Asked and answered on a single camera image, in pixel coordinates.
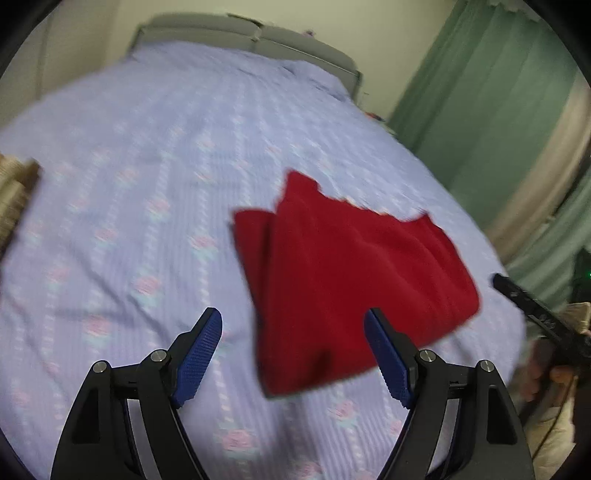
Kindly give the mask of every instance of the beige wall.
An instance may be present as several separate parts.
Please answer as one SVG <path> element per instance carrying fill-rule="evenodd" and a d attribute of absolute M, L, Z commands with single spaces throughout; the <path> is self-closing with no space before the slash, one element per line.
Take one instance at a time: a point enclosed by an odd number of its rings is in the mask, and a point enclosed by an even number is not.
<path fill-rule="evenodd" d="M 232 12 L 296 31 L 350 55 L 365 75 L 363 108 L 387 116 L 456 0 L 120 0 L 106 52 L 126 52 L 138 24 L 162 12 Z"/>
<path fill-rule="evenodd" d="M 37 99 L 39 51 L 46 33 L 47 19 L 23 42 L 0 78 L 0 128 Z"/>
<path fill-rule="evenodd" d="M 63 0 L 25 40 L 0 78 L 0 128 L 28 105 L 99 70 L 119 0 Z"/>

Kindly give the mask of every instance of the bedsheet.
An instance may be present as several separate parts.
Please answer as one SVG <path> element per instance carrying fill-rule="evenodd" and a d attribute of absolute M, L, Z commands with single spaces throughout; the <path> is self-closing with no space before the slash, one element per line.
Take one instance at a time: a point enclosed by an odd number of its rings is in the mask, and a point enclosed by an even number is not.
<path fill-rule="evenodd" d="M 503 269 L 483 233 L 334 85 L 295 70 L 239 51 L 148 46 L 0 133 L 3 152 L 44 168 L 0 287 L 0 427 L 39 480 L 49 478 L 91 364 L 138 362 L 207 306 L 222 313 L 222 340 L 180 415 L 212 480 L 376 478 L 407 413 L 377 369 L 277 399 L 256 378 L 255 316 L 231 212 L 272 209 L 289 168 L 359 206 L 401 219 L 430 212 L 482 298 L 480 313 L 433 350 L 465 365 L 488 358 L 505 380 L 512 374 L 524 328 L 489 287 Z M 453 412 L 436 462 L 452 421 Z"/>

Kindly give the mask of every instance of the cable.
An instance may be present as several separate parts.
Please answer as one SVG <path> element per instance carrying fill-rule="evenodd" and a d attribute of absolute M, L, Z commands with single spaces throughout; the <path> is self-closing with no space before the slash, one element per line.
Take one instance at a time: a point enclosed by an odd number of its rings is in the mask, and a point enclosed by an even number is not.
<path fill-rule="evenodd" d="M 562 411 L 564 409 L 564 405 L 569 400 L 569 397 L 570 397 L 570 389 L 573 387 L 573 384 L 574 384 L 574 381 L 575 381 L 576 378 L 577 378 L 577 375 L 573 375 L 573 378 L 570 379 L 569 386 L 566 389 L 566 394 L 564 395 L 564 399 L 563 399 L 563 401 L 560 404 L 560 408 L 558 409 L 558 415 L 556 415 L 556 418 L 552 422 L 552 426 L 546 432 L 546 434 L 542 438 L 542 441 L 540 442 L 540 444 L 538 445 L 538 447 L 535 449 L 534 454 L 531 456 L 531 460 L 532 461 L 535 460 L 535 458 L 538 456 L 540 450 L 544 446 L 544 443 L 546 442 L 546 440 L 548 440 L 548 437 L 550 436 L 550 433 L 552 433 L 552 430 L 554 430 L 554 427 L 556 427 L 556 424 L 558 423 L 558 419 L 560 418 L 560 415 L 562 415 Z"/>

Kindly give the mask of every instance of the red cloth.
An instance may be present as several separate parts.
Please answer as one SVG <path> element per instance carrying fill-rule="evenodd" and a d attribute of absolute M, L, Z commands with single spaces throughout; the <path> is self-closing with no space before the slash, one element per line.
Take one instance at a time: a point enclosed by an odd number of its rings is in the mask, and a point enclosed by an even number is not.
<path fill-rule="evenodd" d="M 373 367 L 363 316 L 380 307 L 423 346 L 474 315 L 479 299 L 428 215 L 401 222 L 329 199 L 292 171 L 277 212 L 234 214 L 234 238 L 259 314 L 257 354 L 272 395 Z"/>

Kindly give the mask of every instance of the headboard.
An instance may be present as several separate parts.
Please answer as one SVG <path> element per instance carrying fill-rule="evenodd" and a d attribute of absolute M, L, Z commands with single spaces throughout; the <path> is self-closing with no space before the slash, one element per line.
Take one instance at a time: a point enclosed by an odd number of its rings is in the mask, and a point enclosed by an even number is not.
<path fill-rule="evenodd" d="M 252 51 L 259 27 L 248 20 L 222 15 L 173 13 L 140 25 L 130 50 L 141 44 L 185 40 L 212 47 Z"/>
<path fill-rule="evenodd" d="M 273 59 L 305 60 L 337 76 L 356 98 L 362 75 L 352 58 L 314 38 L 286 28 L 223 15 L 170 13 L 140 25 L 130 51 L 139 45 L 184 40 L 214 47 L 237 48 Z"/>

